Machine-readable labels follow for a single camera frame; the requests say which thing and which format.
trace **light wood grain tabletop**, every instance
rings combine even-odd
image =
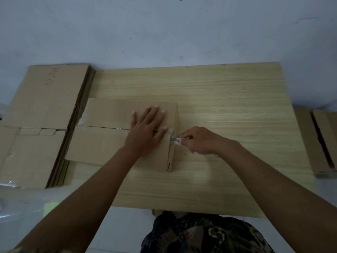
[[[278,63],[97,71],[90,97],[177,102],[179,133],[204,126],[238,140],[277,170],[315,191]],[[99,166],[71,162],[65,184],[80,185]],[[114,206],[263,217],[221,159],[176,147],[173,172],[133,170]]]

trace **person's left hand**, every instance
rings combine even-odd
[[[148,107],[139,119],[136,113],[132,113],[129,134],[126,137],[124,147],[136,154],[137,157],[149,154],[163,138],[168,127],[161,127],[157,133],[154,129],[162,122],[165,117],[163,110],[157,118],[154,119],[158,112],[158,107]]]

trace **yellow-green sticky note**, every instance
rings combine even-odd
[[[57,205],[59,205],[59,202],[48,202],[43,207],[43,217],[47,216],[49,212],[51,212]]]

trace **stack of flattened cardboard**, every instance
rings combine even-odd
[[[66,159],[105,164],[123,146],[129,132],[132,112],[135,111],[137,117],[140,117],[147,107],[154,104],[158,103],[90,98],[75,128]],[[161,102],[158,114],[160,110],[165,110],[166,115],[159,126],[167,126],[168,131],[157,148],[140,158],[134,168],[172,170],[174,144],[171,144],[171,136],[177,136],[178,105]]]
[[[87,64],[31,66],[0,123],[0,184],[50,188],[64,182],[64,159],[88,99]]]
[[[311,168],[317,177],[337,177],[337,112],[294,107]]]

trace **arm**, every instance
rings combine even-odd
[[[155,127],[165,113],[153,120],[157,107],[147,108],[137,122],[133,112],[125,144],[90,179],[69,195],[16,246],[27,249],[85,252],[109,210],[125,176],[137,159],[152,151],[167,131]]]
[[[337,208],[284,176],[237,141],[204,127],[179,137],[192,153],[216,154],[230,165],[264,214],[296,252],[335,252]]]

